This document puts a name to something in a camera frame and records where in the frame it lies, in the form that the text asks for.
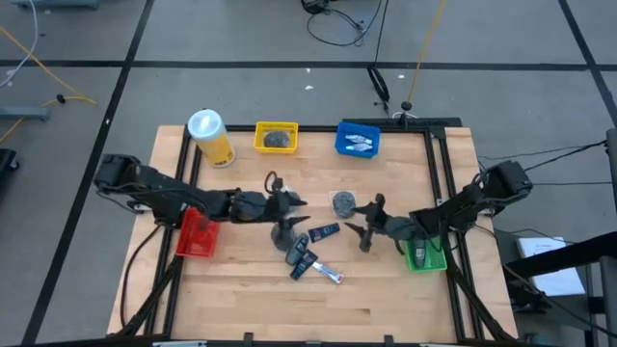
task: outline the wooden table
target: wooden table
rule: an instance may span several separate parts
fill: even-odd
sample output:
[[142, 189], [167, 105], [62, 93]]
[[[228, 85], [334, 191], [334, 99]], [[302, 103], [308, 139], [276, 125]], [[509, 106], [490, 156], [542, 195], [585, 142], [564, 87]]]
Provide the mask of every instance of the wooden table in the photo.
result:
[[[477, 172], [471, 134], [467, 128], [447, 128], [446, 134], [456, 187], [461, 189]], [[301, 231], [342, 222], [333, 215], [330, 191], [356, 191], [359, 205], [382, 193], [390, 215], [434, 206], [420, 134], [382, 134], [379, 155], [371, 160], [337, 154], [333, 147], [335, 133], [301, 132], [300, 145], [293, 155], [257, 153], [253, 135], [230, 133], [236, 161], [226, 169], [213, 169], [203, 161], [198, 186], [262, 191], [265, 176], [275, 170], [308, 202], [301, 214], [311, 218], [298, 225]], [[181, 138], [181, 126], [159, 127], [149, 164], [173, 176]], [[185, 181], [192, 148], [189, 153]], [[445, 184], [441, 186], [447, 197]], [[152, 222], [150, 215], [137, 217], [127, 259], [151, 232]], [[362, 225], [362, 218], [355, 216], [352, 222]], [[486, 218], [478, 224], [492, 227]], [[253, 332], [255, 340], [368, 342], [383, 341], [385, 334], [392, 334], [396, 342], [456, 342], [445, 272], [411, 273], [385, 236], [373, 237], [370, 254], [364, 254], [358, 248], [357, 234], [341, 224], [341, 232], [310, 248], [321, 262], [345, 275], [343, 283], [335, 285], [312, 269], [295, 281], [289, 277], [291, 267], [284, 263], [284, 254], [270, 240], [270, 229], [271, 225], [222, 224], [212, 258], [185, 259], [173, 338], [238, 340], [244, 332]], [[151, 289], [161, 237], [159, 232], [133, 264], [127, 318]], [[471, 230], [467, 241], [478, 296], [505, 331], [516, 335], [495, 239]], [[466, 333], [472, 336], [467, 300], [462, 292], [460, 297]], [[156, 332], [161, 331], [166, 301], [164, 294]], [[121, 327], [119, 302], [120, 291], [109, 332]]]

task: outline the concrete floor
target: concrete floor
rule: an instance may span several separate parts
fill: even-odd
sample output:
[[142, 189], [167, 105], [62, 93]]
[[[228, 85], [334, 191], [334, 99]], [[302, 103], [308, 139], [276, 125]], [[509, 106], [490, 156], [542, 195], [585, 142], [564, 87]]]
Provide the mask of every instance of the concrete floor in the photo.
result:
[[[55, 105], [48, 122], [23, 123], [2, 144], [18, 152], [21, 169], [0, 204], [0, 345], [21, 341], [82, 180], [96, 134], [117, 85], [146, 0], [101, 0], [99, 9], [39, 11], [36, 54], [44, 60], [113, 61], [114, 67], [53, 67], [99, 103]], [[376, 0], [336, 7], [368, 21]], [[569, 0], [598, 64], [617, 64], [612, 0]], [[414, 62], [438, 6], [430, 0], [390, 0], [380, 62]], [[381, 15], [360, 47], [332, 47], [309, 36], [308, 14], [287, 0], [155, 0], [137, 61], [367, 62], [375, 54]], [[354, 33], [336, 18], [315, 19], [331, 40]], [[31, 13], [0, 3], [0, 25], [24, 44], [32, 40]], [[0, 37], [0, 70], [22, 53]], [[585, 64], [557, 0], [448, 1], [427, 62]], [[336, 124], [343, 118], [381, 118], [363, 68], [130, 69], [104, 152], [150, 156], [160, 124], [183, 124], [195, 111], [219, 111], [228, 124], [293, 120]], [[613, 126], [592, 74], [580, 71], [425, 69], [414, 114], [460, 117], [471, 127], [479, 155], [584, 145]], [[392, 109], [403, 101], [412, 69], [383, 69]], [[617, 93], [617, 72], [602, 72]], [[313, 86], [307, 91], [306, 86]], [[25, 67], [0, 91], [1, 105], [37, 106], [69, 93], [38, 67]], [[0, 133], [12, 125], [0, 121]], [[550, 155], [524, 158], [524, 166]], [[531, 173], [534, 182], [608, 180], [604, 152], [594, 148]], [[605, 186], [538, 186], [496, 218], [503, 229], [535, 227], [580, 241], [615, 229]], [[104, 336], [116, 296], [133, 218], [91, 191], [75, 230], [38, 342]], [[595, 288], [600, 287], [594, 277]], [[528, 326], [524, 320], [521, 327]], [[582, 333], [549, 325], [557, 343], [581, 345]]]

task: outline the yellow bin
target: yellow bin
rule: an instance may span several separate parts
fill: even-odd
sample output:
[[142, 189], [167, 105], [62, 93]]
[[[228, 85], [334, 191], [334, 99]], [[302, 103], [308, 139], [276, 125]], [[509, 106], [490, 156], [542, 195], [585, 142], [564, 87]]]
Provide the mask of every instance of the yellow bin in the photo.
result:
[[[289, 147], [265, 147], [263, 139], [272, 131], [286, 132], [289, 135]], [[293, 154], [298, 147], [298, 123], [290, 121], [258, 121], [255, 127], [253, 147], [261, 153]]]

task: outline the blue bin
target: blue bin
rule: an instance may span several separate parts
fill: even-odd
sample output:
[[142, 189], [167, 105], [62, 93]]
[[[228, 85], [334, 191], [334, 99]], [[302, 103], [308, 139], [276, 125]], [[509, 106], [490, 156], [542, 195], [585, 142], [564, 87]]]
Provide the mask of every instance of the blue bin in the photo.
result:
[[[370, 159], [377, 155], [377, 152], [379, 151], [379, 138], [381, 137], [381, 133], [382, 131], [375, 126], [359, 125], [351, 122], [342, 121], [338, 124], [338, 129], [336, 130], [336, 151], [340, 154], [347, 154], [358, 156], [360, 158]], [[346, 135], [364, 136], [366, 139], [373, 141], [373, 148], [365, 151], [346, 149], [347, 146], [351, 146], [354, 144], [351, 141], [345, 139]]]

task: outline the plastic bin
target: plastic bin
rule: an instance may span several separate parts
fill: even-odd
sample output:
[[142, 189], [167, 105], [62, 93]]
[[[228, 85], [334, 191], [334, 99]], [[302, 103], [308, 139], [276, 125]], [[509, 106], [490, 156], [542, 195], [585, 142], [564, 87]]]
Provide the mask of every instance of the plastic bin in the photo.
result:
[[[434, 237], [431, 239], [433, 245], [438, 249], [442, 246], [442, 241], [440, 240], [440, 236]], [[447, 269], [447, 263], [445, 262], [445, 254], [443, 254], [443, 250], [437, 252], [433, 245], [427, 241], [426, 243], [426, 257], [424, 259], [424, 267], [418, 268], [414, 263], [414, 246], [411, 245], [410, 241], [403, 242], [405, 248], [405, 259], [407, 260], [407, 267], [413, 272], [416, 273], [426, 273], [433, 271], [443, 271]]]
[[[263, 138], [272, 131], [284, 131], [289, 135], [289, 147], [265, 147]], [[293, 154], [298, 147], [298, 123], [288, 121], [258, 121], [255, 127], [253, 147], [261, 153]]]
[[180, 238], [175, 253], [185, 256], [210, 257], [214, 254], [219, 224], [209, 221], [195, 207], [184, 212]]
[[[359, 125], [351, 122], [342, 121], [338, 124], [336, 130], [335, 148], [340, 154], [347, 154], [358, 156], [360, 158], [370, 159], [377, 155], [379, 151], [379, 139], [381, 137], [381, 130], [375, 126]], [[346, 135], [361, 135], [366, 139], [372, 140], [372, 149], [359, 151], [353, 149], [346, 149], [347, 146], [351, 146], [354, 143], [345, 139]]]

